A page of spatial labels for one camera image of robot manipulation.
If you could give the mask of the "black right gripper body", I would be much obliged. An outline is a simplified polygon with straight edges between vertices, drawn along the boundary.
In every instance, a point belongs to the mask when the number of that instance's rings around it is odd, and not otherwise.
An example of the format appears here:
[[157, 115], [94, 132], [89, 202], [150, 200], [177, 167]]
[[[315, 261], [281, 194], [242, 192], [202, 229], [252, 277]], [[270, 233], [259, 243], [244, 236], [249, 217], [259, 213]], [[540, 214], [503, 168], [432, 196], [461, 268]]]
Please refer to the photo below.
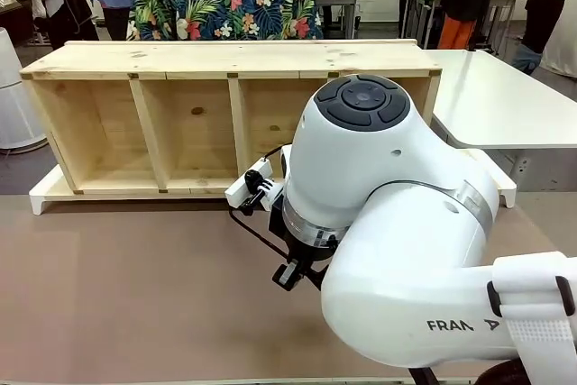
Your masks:
[[284, 198], [270, 211], [269, 230], [288, 246], [288, 261], [314, 263], [331, 258], [337, 248], [337, 232], [309, 223]]

